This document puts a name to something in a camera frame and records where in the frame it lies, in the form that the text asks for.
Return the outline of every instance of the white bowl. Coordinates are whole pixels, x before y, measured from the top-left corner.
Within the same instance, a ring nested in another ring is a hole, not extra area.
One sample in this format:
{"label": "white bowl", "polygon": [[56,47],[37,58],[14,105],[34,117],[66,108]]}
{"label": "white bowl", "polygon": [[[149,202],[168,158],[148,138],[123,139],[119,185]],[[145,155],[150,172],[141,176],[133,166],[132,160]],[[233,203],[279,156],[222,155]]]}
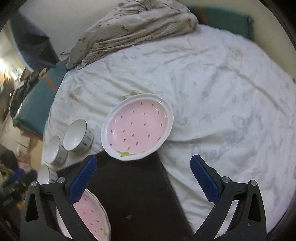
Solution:
{"label": "white bowl", "polygon": [[58,179],[58,175],[55,171],[49,168],[47,165],[42,165],[37,174],[37,181],[40,185],[54,183]]}
{"label": "white bowl", "polygon": [[45,150],[45,161],[50,165],[62,165],[68,152],[61,145],[61,141],[58,136],[54,136],[50,139]]}
{"label": "white bowl", "polygon": [[154,94],[138,94],[120,102],[101,131],[105,151],[121,161],[142,159],[168,138],[174,120],[170,104]]}
{"label": "white bowl", "polygon": [[[80,216],[86,227],[99,241],[111,240],[111,226],[105,209],[88,189],[85,189],[79,202],[74,203],[77,214]],[[58,209],[56,208],[57,222],[62,233],[72,238],[67,230]]]}
{"label": "white bowl", "polygon": [[67,151],[84,152],[90,148],[94,140],[93,133],[87,127],[85,120],[74,121],[64,136],[64,148]]}

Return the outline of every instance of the bowl rim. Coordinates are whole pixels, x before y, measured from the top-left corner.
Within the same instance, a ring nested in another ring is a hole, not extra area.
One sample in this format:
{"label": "bowl rim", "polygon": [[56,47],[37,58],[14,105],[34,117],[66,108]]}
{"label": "bowl rim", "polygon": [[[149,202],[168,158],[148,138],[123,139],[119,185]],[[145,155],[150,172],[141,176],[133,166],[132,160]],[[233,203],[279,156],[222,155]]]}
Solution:
{"label": "bowl rim", "polygon": [[[42,173],[43,175],[42,176],[38,176],[38,173],[40,173],[40,172],[45,172],[45,173]],[[46,164],[44,164],[44,165],[41,165],[41,167],[39,168],[39,170],[38,170],[38,172],[37,172],[37,181],[40,183],[40,179],[41,180],[45,180],[45,182],[48,184],[48,183],[50,183],[50,169],[49,169],[49,167],[46,165]]]}
{"label": "bowl rim", "polygon": [[[107,141],[107,129],[108,129],[108,125],[110,123],[110,121],[112,120],[112,118],[116,115],[116,113],[123,108],[124,106],[134,102],[134,101],[138,101],[138,100],[153,100],[153,101],[157,101],[159,102],[165,109],[165,111],[167,112],[168,115],[168,123],[165,129],[164,134],[162,135],[162,137],[160,138],[160,140],[149,150],[146,150],[144,153],[139,153],[139,154],[134,154],[134,155],[130,155],[130,156],[124,156],[124,157],[120,157],[120,154],[117,153],[116,151],[114,151],[108,144]],[[121,101],[115,108],[113,108],[110,113],[108,114],[108,116],[106,117],[104,124],[102,126],[102,130],[101,130],[101,142],[102,142],[102,146],[104,148],[104,150],[108,153],[109,156],[116,158],[118,160],[121,161],[133,161],[133,160],[139,160],[142,159],[148,155],[150,155],[151,153],[157,151],[161,145],[165,142],[165,140],[169,137],[170,132],[172,130],[173,127],[173,121],[174,121],[174,115],[173,115],[173,109],[171,107],[171,105],[169,104],[169,102],[161,97],[159,97],[158,95],[155,94],[138,94],[132,97],[129,97],[123,101]]]}
{"label": "bowl rim", "polygon": [[[83,135],[82,139],[81,139],[80,142],[78,143],[78,145],[77,145],[76,147],[74,147],[74,148],[68,150],[68,149],[65,147],[65,144],[64,144],[65,137],[66,137],[66,134],[68,133],[70,127],[71,127],[75,122],[77,122],[77,121],[84,121],[84,122],[85,122],[85,125],[86,125],[85,132],[84,132],[84,135]],[[73,151],[73,150],[75,150],[75,149],[81,144],[83,138],[85,137],[86,131],[87,131],[87,122],[86,122],[84,119],[77,119],[77,120],[73,121],[72,124],[69,125],[69,127],[68,127],[68,129],[66,130],[65,135],[64,135],[63,146],[64,146],[65,150],[67,150],[67,151]]]}
{"label": "bowl rim", "polygon": [[[47,161],[47,152],[48,152],[48,145],[49,145],[49,143],[52,141],[52,140],[54,140],[54,139],[56,139],[56,138],[58,138],[59,139],[59,148],[58,148],[58,150],[57,150],[57,152],[56,152],[56,154],[55,154],[55,156],[54,156],[54,159],[53,160],[51,160],[51,161]],[[59,151],[60,151],[60,148],[61,148],[61,139],[60,139],[60,137],[59,136],[53,136],[50,140],[49,140],[49,142],[47,143],[47,146],[46,146],[46,150],[45,150],[45,154],[44,154],[44,159],[45,159],[45,162],[47,163],[47,164],[53,164],[54,162],[55,162],[55,160],[56,160],[56,158],[57,158],[57,156],[58,156],[58,154],[59,154]]]}

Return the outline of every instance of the bed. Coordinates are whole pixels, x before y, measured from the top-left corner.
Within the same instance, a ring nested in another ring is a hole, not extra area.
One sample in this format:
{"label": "bed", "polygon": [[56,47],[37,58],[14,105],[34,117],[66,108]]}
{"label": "bed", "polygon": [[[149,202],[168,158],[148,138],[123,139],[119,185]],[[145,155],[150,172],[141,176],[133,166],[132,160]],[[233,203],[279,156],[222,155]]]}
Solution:
{"label": "bed", "polygon": [[[194,232],[213,207],[190,171],[194,154],[233,181],[257,180],[267,232],[275,227],[295,192],[296,86],[264,50],[199,24],[193,33],[131,46],[72,69],[51,106],[44,148],[83,118],[94,131],[93,145],[81,156],[69,153],[63,167],[103,151],[104,119],[133,91],[157,94],[172,105],[173,129],[158,154]],[[234,209],[235,203],[219,235]]]}

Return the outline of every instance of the black tray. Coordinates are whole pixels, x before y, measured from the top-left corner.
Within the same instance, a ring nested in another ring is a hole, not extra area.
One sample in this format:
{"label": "black tray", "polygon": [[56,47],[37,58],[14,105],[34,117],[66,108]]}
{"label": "black tray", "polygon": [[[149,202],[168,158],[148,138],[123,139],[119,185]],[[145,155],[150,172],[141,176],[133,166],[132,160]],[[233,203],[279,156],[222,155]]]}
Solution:
{"label": "black tray", "polygon": [[87,188],[107,212],[112,241],[183,241],[193,235],[156,153],[129,162],[106,152],[95,157],[98,167]]}

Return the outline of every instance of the cloth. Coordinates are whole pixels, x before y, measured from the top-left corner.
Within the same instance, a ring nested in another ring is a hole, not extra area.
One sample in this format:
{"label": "cloth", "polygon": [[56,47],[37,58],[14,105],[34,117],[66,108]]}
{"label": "cloth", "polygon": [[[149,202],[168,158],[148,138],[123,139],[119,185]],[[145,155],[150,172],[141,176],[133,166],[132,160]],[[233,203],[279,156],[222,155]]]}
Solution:
{"label": "cloth", "polygon": [[127,0],[91,26],[60,60],[81,69],[132,45],[192,32],[196,16],[176,0]]}
{"label": "cloth", "polygon": [[70,70],[50,110],[44,150],[52,136],[63,141],[68,126],[82,118],[93,130],[92,147],[80,155],[69,152],[61,168],[103,151],[103,122],[132,91],[157,94],[172,106],[173,128],[158,154],[194,232],[213,207],[190,170],[195,154],[234,182],[256,180],[267,231],[277,224],[296,186],[296,85],[260,47],[199,24],[193,33],[122,49]]}

